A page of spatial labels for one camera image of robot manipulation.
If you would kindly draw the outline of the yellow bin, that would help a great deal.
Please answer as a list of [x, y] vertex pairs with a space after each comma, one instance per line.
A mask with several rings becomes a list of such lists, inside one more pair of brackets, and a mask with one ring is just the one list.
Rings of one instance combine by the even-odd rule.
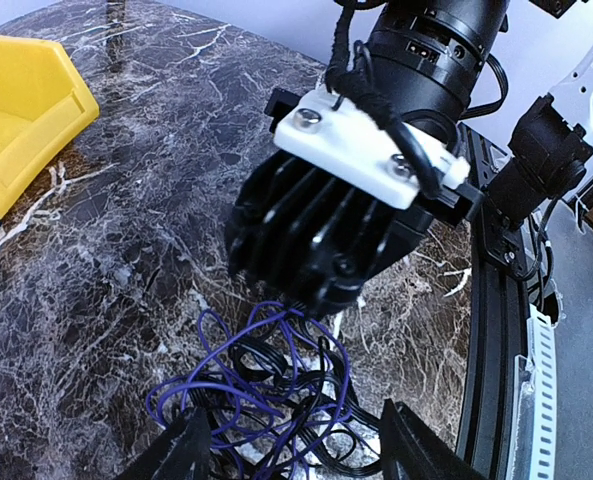
[[0, 35], [0, 219], [98, 116], [60, 43]]

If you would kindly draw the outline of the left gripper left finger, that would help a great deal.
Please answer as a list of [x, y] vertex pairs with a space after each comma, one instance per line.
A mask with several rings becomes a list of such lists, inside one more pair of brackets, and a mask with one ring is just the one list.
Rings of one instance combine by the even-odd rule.
[[189, 407], [118, 475], [118, 479], [208, 479], [210, 448], [211, 430], [206, 410]]

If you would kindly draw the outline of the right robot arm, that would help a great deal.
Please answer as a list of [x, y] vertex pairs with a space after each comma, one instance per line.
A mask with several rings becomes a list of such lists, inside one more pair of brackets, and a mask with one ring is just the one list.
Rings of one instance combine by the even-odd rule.
[[555, 204], [593, 155], [593, 45], [519, 118], [507, 163], [489, 180], [462, 154], [461, 124], [499, 110], [473, 105], [484, 68], [502, 95], [492, 54], [507, 28], [504, 1], [385, 1], [366, 41], [351, 41], [346, 1], [323, 83], [267, 106], [277, 153], [266, 170], [263, 232], [249, 273], [311, 311], [344, 309], [364, 283], [412, 252], [433, 220], [486, 221], [487, 258], [526, 282], [516, 236], [543, 202]]

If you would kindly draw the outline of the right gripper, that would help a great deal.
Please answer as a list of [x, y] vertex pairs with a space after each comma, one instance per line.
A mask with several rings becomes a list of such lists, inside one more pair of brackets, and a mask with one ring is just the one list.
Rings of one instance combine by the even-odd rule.
[[[475, 220], [483, 194], [469, 183], [471, 165], [464, 156], [454, 155], [439, 140], [408, 127], [441, 182], [440, 196], [428, 199], [411, 165], [387, 134], [351, 101], [336, 107], [337, 99], [323, 87], [302, 97], [274, 89], [265, 108], [272, 118], [274, 144], [397, 210], [421, 206], [453, 225]], [[364, 269], [349, 274], [281, 269], [275, 274], [275, 288], [286, 305], [315, 318], [349, 308], [365, 282]]]

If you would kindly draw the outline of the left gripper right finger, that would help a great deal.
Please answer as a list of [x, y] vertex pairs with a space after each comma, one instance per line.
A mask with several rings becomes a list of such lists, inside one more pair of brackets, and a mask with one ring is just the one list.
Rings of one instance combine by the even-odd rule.
[[379, 439], [384, 479], [484, 479], [404, 402], [385, 400]]

